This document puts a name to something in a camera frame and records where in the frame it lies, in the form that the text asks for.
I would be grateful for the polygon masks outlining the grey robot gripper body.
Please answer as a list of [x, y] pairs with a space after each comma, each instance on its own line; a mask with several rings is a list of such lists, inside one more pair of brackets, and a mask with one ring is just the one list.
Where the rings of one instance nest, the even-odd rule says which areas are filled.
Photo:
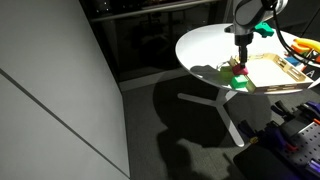
[[246, 47], [252, 42], [252, 30], [264, 13], [261, 0], [233, 0], [233, 23], [224, 31], [234, 34], [238, 47]]

